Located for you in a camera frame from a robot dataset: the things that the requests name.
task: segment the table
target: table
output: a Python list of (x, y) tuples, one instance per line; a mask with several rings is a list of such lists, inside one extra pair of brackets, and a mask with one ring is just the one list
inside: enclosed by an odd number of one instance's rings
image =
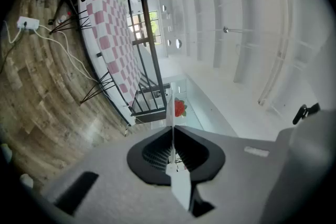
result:
[(132, 106), (141, 78), (134, 55), (127, 12), (118, 0), (86, 0), (94, 37), (116, 86)]

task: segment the recessed light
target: recessed light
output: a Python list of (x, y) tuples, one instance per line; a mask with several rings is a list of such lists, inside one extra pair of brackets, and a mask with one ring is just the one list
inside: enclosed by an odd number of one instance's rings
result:
[(179, 39), (176, 40), (176, 47), (178, 49), (180, 49), (182, 47), (182, 41), (180, 41)]

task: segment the pink and white checkered tablecloth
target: pink and white checkered tablecloth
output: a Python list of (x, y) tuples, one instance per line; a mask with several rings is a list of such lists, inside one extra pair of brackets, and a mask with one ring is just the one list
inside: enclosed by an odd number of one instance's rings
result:
[(125, 6), (118, 0), (86, 0), (94, 37), (106, 66), (132, 106), (141, 73), (134, 55)]

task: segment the white power strip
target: white power strip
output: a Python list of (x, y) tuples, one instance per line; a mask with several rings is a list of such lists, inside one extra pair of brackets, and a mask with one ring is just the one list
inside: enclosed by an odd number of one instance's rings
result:
[(16, 24), (17, 24), (17, 28), (37, 30), (40, 24), (40, 20), (20, 16)]

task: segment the wooden floor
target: wooden floor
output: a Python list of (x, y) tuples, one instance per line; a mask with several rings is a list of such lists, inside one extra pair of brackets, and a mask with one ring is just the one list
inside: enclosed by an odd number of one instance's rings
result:
[[(18, 31), (19, 16), (37, 18), (47, 26), (57, 1), (16, 0), (7, 15), (11, 38)], [(60, 15), (68, 9), (64, 5)], [(37, 31), (49, 37), (41, 27)], [(79, 33), (65, 33), (71, 53), (91, 72)], [(60, 33), (50, 38), (66, 44)], [(3, 25), (1, 64), (10, 47)], [(24, 31), (21, 42), (8, 56), (0, 75), (1, 140), (12, 149), (18, 169), (34, 179), (36, 190), (93, 147), (124, 139), (126, 123), (104, 95), (80, 104), (92, 86), (93, 81), (72, 66), (58, 44), (39, 38), (33, 31)], [(136, 125), (129, 128), (129, 135), (149, 127)]]

